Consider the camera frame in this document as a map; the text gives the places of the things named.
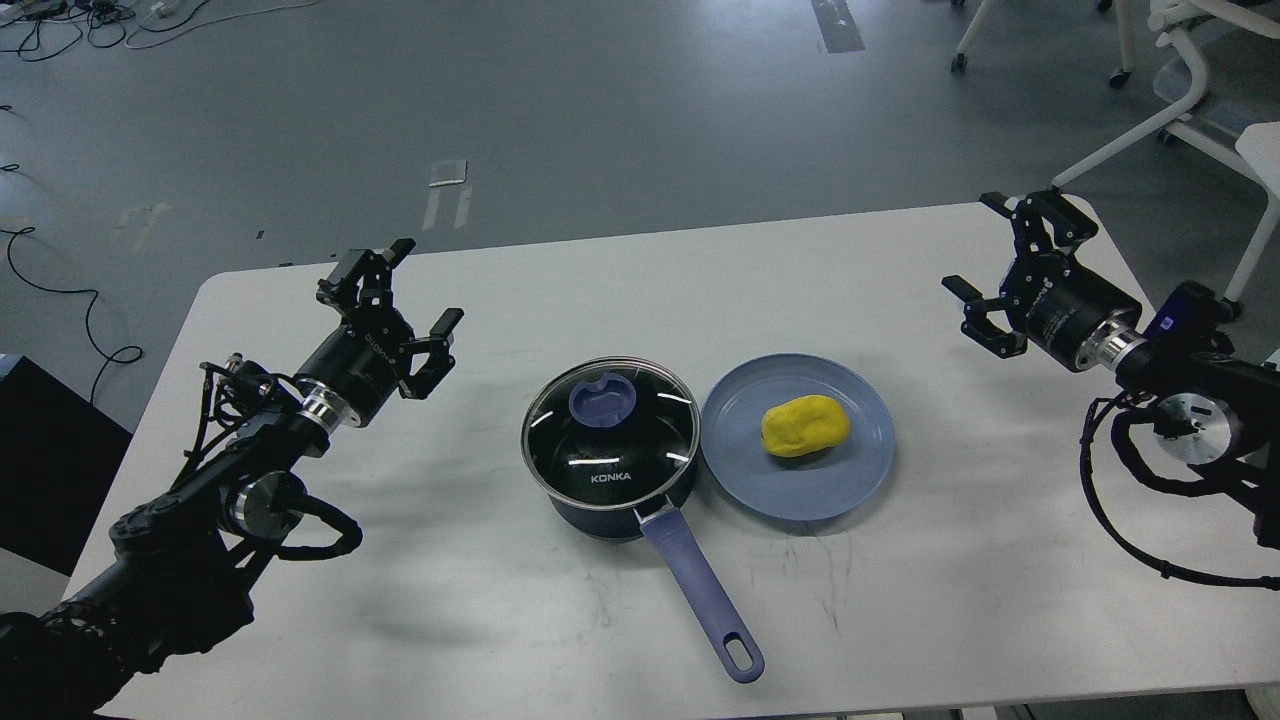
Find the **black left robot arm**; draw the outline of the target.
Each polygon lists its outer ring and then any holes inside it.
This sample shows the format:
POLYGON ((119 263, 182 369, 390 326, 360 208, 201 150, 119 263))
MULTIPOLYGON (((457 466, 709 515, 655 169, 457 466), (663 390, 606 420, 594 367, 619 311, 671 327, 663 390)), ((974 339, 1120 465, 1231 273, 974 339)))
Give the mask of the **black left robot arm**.
POLYGON ((202 364, 184 465, 113 523, 111 565, 47 612, 3 615, 5 719, 96 719, 134 676, 251 624, 251 591, 270 562, 361 546, 360 524, 293 468, 321 457, 340 427, 369 425, 392 395, 426 398, 454 368, 463 311, 448 307, 420 337, 393 304, 393 272, 413 246, 352 250, 317 282, 339 323, 297 373, 238 354, 202 364))

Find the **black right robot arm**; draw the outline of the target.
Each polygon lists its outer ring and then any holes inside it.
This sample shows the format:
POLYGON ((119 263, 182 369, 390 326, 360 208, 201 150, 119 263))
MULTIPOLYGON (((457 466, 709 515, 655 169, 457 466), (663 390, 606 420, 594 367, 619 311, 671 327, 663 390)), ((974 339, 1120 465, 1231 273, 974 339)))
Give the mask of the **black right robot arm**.
POLYGON ((1276 577, 1197 571, 1133 544, 1107 516, 1093 477, 1094 439, 1108 421, 1114 452, 1139 484, 1183 498, 1225 496, 1251 514, 1258 546, 1277 547, 1277 369, 1235 356, 1222 327, 1236 305, 1187 281, 1140 329, 1139 301, 1078 259, 1100 228, 1060 191, 987 192, 980 202, 1009 222, 1014 258, 992 297, 960 275, 941 281, 963 304, 963 333, 997 357, 1034 345, 1069 372, 1101 366, 1117 384, 1114 397, 1091 402, 1079 439, 1096 521, 1162 578, 1275 591, 1276 577))

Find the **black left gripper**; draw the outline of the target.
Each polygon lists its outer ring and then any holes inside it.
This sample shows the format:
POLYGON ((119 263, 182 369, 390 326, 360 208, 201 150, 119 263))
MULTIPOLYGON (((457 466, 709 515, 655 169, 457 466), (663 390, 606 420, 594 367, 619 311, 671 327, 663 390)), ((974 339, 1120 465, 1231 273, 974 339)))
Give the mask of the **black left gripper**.
POLYGON ((343 423, 366 427, 393 393, 425 400, 456 366, 453 333, 462 307, 447 307, 426 337, 394 309, 393 270, 416 247, 399 238, 389 249, 353 249, 317 282, 317 301, 344 320, 302 364, 294 380, 346 404, 343 423))

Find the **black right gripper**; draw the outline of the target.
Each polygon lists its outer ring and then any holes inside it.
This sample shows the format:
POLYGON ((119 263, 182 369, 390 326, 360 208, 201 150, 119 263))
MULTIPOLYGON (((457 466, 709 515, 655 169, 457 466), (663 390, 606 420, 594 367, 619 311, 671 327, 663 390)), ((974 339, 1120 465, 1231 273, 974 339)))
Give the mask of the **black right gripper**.
POLYGON ((1010 301, 986 299, 960 275, 941 284, 963 305, 961 332, 997 357, 1027 351, 1027 338, 1069 372, 1097 364, 1097 334, 1110 322, 1134 325, 1140 302, 1076 258, 1100 225, 1060 190, 1023 196, 984 192, 980 204, 1005 218, 1012 231, 1010 301), (1010 329, 997 327, 992 313, 1010 309, 1010 329))

